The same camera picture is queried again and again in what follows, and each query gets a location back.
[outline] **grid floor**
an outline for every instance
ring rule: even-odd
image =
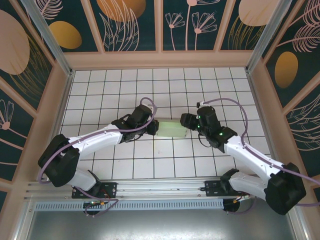
[[[270,153],[242,67],[77,71],[61,133],[75,137],[101,129],[131,114],[142,97],[153,99],[158,106],[155,119],[196,114],[199,101],[234,99],[248,115],[246,142]],[[212,105],[222,125],[243,133],[244,117],[238,106],[229,101]],[[252,174],[237,159],[202,146],[198,134],[190,130],[186,138],[144,135],[134,142],[106,147],[80,160],[78,167],[92,170],[102,180],[221,176],[231,168]]]

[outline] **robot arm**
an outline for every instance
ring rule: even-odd
[[[63,146],[79,140],[58,154],[47,166],[44,173],[55,187],[72,185],[95,196],[100,191],[101,182],[93,172],[78,169],[78,161],[99,149],[131,141],[137,135],[141,136],[145,133],[155,135],[159,128],[159,122],[156,120],[152,120],[147,127],[139,131],[119,132],[119,130],[134,130],[145,125],[152,113],[153,109],[151,107],[141,104],[135,108],[132,114],[127,114],[120,119],[114,120],[111,124],[96,131],[104,131],[104,134],[94,135],[84,141],[80,141],[80,139],[93,135],[94,132],[70,138],[66,138],[63,134],[57,135],[40,157],[38,165],[42,168],[55,152]]]
[[[212,106],[197,105],[197,115],[182,114],[180,123],[206,137],[211,147],[219,149],[239,161],[242,161],[259,177],[246,175],[239,170],[231,169],[220,178],[221,188],[227,193],[230,190],[241,191],[265,200],[278,214],[286,214],[305,195],[302,179],[283,172],[272,165],[299,172],[292,163],[283,163],[266,157],[249,144],[243,145],[241,137],[228,127],[221,126],[216,111]],[[269,161],[267,164],[251,154],[249,148],[258,156]]]

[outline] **black mounting bracket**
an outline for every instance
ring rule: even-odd
[[[204,187],[201,187],[200,191],[205,192],[207,197],[234,197],[242,194],[241,191],[233,189],[225,191],[221,186],[220,180],[205,181]]]
[[[105,199],[108,194],[111,199],[115,199],[117,195],[117,183],[116,182],[102,182],[100,185],[100,189],[94,197]],[[72,199],[89,199],[90,197],[84,195],[75,187],[72,188]]]

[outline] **gray floor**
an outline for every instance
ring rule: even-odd
[[[211,210],[36,212],[28,240],[291,240],[286,216],[259,200],[245,215]]]

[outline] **flower illustration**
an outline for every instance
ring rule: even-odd
[[[20,137],[23,137],[26,139],[27,138],[26,136],[16,132],[15,130],[12,130],[10,128],[10,122],[11,122],[12,116],[14,114],[14,109],[15,109],[15,105],[11,101],[8,101],[8,103],[6,105],[6,103],[3,99],[0,100],[0,130],[9,130],[9,131],[13,132],[14,134],[17,134]],[[11,147],[14,147],[16,149],[20,149],[20,150],[24,149],[23,147],[15,145],[12,142],[6,141],[2,138],[0,138],[0,142],[5,143],[5,144],[7,144]],[[16,165],[15,163],[11,164],[11,163],[5,163],[5,162],[1,162],[1,161],[0,161],[0,164]]]
[[[175,51],[176,48],[174,43],[174,36],[172,34],[172,29],[182,27],[186,25],[186,23],[185,21],[183,21],[183,17],[181,16],[181,13],[173,13],[172,16],[171,16],[171,13],[167,13],[165,15],[165,19],[170,28],[172,46],[173,46],[173,50]]]
[[[220,2],[220,0],[186,0],[189,6],[193,7],[196,5],[209,5],[209,4],[216,4]]]
[[[192,14],[192,24],[195,32],[194,50],[197,50],[198,34],[209,33],[217,30],[215,13],[203,13],[199,18],[199,12]]]
[[[7,107],[3,99],[0,100],[0,129],[8,130],[10,128],[10,121],[14,114],[15,105],[8,101]]]

